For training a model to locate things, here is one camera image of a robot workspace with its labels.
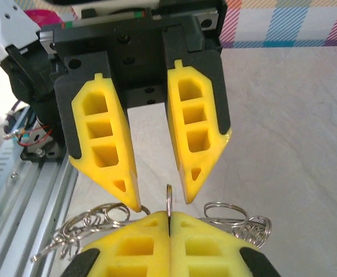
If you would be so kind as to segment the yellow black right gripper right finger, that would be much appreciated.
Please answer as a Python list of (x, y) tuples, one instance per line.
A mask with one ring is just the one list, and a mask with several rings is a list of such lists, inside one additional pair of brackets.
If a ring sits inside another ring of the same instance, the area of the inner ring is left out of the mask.
[(170, 227), (172, 277), (281, 277), (254, 245), (183, 212)]

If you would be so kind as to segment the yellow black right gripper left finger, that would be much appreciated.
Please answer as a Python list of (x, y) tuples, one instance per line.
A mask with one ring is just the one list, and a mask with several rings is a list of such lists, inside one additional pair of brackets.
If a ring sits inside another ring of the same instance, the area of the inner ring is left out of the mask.
[(167, 214), (154, 212), (99, 238), (60, 277), (170, 277)]

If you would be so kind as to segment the pink cup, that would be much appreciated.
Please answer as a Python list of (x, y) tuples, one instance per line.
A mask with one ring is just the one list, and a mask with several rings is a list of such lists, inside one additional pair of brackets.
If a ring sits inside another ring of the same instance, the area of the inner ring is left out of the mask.
[(33, 9), (25, 10), (25, 14), (38, 26), (43, 27), (45, 25), (60, 24), (62, 19), (56, 14), (56, 12), (46, 9)]

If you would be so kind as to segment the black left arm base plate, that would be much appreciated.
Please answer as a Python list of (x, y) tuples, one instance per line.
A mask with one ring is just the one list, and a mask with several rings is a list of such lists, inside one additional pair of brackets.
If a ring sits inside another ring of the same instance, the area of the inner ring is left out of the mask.
[(18, 145), (23, 148), (20, 158), (32, 162), (56, 160), (63, 154), (63, 148), (52, 138), (53, 129), (48, 125), (35, 123), (18, 137)]

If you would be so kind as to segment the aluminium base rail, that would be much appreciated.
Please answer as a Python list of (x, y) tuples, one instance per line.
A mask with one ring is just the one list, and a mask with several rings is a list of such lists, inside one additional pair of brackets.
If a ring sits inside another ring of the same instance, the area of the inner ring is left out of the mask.
[(19, 156), (0, 190), (0, 277), (50, 277), (55, 254), (31, 258), (65, 220), (77, 175), (68, 157), (31, 162)]

